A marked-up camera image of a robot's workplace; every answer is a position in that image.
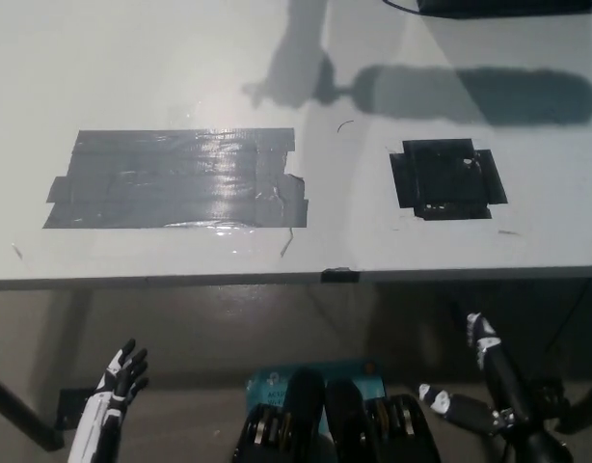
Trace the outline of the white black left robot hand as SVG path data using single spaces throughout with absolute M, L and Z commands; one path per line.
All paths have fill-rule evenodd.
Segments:
M 148 351 L 130 339 L 112 358 L 86 400 L 68 463 L 116 462 L 129 406 L 148 385 Z

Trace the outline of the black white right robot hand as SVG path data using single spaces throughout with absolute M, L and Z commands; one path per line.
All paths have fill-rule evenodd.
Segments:
M 447 422 L 473 433 L 496 436 L 526 431 L 534 424 L 536 412 L 501 337 L 483 313 L 463 313 L 460 326 L 494 404 L 426 383 L 417 387 L 419 400 Z

